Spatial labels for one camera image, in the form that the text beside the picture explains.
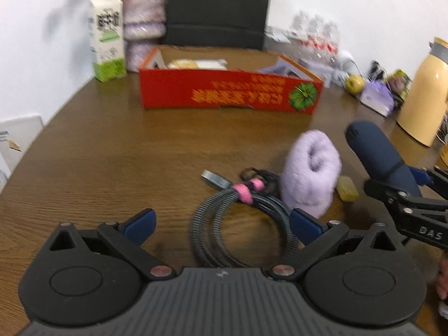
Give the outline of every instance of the open box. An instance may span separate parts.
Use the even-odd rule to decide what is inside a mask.
[[[166,68],[174,59],[225,59],[227,70]],[[140,66],[144,108],[242,106],[312,113],[322,85],[286,56],[258,50],[157,46]]]

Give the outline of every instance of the yellow fruit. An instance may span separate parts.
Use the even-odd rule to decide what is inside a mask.
[[[346,80],[346,91],[354,96],[360,94],[364,87],[366,87],[366,82],[361,76],[350,76]]]

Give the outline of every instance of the metal screw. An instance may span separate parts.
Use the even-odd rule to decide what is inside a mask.
[[[272,272],[277,276],[291,276],[295,271],[293,266],[287,264],[279,264],[272,268]]]
[[[172,274],[172,269],[168,265],[158,265],[156,267],[151,268],[149,271],[152,276],[157,278],[170,276]]]

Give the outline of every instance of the milk carton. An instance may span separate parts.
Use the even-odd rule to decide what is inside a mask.
[[[126,75],[121,0],[90,0],[90,50],[101,82]]]

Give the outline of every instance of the human hand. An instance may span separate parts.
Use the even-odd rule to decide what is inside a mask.
[[[448,297],[448,254],[444,253],[439,263],[439,274],[437,276],[436,290],[438,296],[445,300]]]

